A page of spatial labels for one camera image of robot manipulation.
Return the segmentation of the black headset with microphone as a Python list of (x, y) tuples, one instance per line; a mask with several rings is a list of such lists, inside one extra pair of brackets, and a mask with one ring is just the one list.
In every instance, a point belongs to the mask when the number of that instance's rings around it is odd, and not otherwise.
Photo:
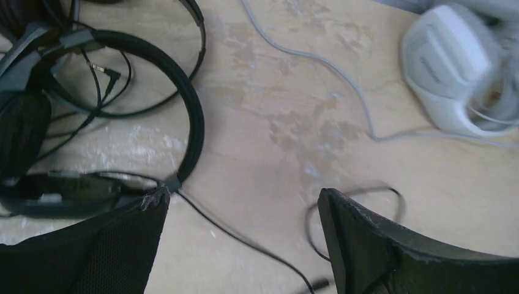
[(40, 148), (51, 122), (49, 90), (53, 64), (87, 48), (110, 47), (144, 59), (177, 87), (186, 107), (190, 132), (177, 170), (159, 186), (176, 191), (200, 158), (204, 117), (198, 95), (179, 65), (155, 45), (130, 34), (79, 29), (58, 34), (36, 24), (28, 28), (1, 59), (1, 205), (11, 214), (34, 218), (81, 218), (148, 199), (154, 189), (136, 188), (113, 171), (29, 173), (41, 158)]

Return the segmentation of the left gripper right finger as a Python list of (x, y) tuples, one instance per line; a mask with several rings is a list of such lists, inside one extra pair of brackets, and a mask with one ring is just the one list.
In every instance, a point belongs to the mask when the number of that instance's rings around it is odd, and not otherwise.
[(518, 259), (437, 241), (337, 189), (318, 211), (339, 293), (517, 293)]

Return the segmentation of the white grey headphones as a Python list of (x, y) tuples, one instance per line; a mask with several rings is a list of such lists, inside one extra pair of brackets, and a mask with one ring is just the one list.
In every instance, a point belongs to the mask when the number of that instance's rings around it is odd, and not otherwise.
[(401, 68), (443, 132), (502, 137), (518, 127), (518, 2), (443, 1), (401, 40)]

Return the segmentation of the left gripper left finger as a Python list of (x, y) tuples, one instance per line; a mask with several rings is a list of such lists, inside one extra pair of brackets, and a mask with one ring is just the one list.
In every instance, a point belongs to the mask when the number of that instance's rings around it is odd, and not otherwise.
[(143, 293), (170, 193), (161, 187), (110, 212), (1, 245), (2, 293)]

